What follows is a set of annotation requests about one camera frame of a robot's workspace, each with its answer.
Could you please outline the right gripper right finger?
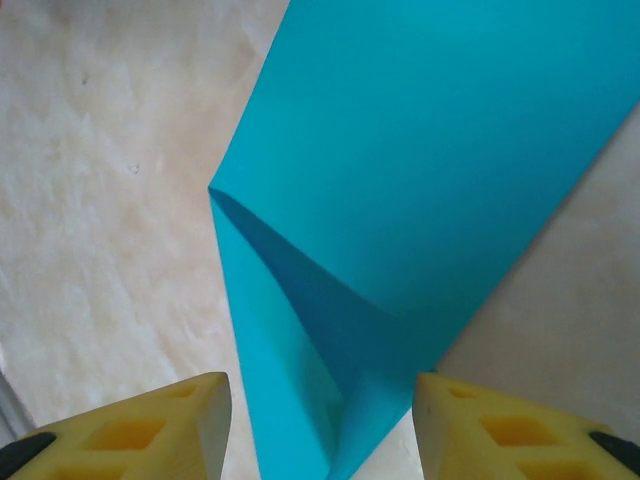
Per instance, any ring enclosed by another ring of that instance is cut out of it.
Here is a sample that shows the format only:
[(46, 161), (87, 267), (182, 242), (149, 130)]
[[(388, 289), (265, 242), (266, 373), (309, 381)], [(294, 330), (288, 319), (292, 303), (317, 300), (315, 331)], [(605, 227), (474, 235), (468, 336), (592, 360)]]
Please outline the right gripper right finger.
[(412, 417), (427, 479), (636, 479), (639, 447), (609, 427), (435, 373)]

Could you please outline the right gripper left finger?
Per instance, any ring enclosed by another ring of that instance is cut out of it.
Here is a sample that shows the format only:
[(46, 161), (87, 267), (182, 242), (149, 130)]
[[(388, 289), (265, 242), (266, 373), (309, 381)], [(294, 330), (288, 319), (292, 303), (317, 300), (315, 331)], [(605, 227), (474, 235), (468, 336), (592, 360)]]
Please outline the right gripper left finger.
[(229, 378), (201, 374), (44, 425), (1, 449), (4, 479), (218, 479)]

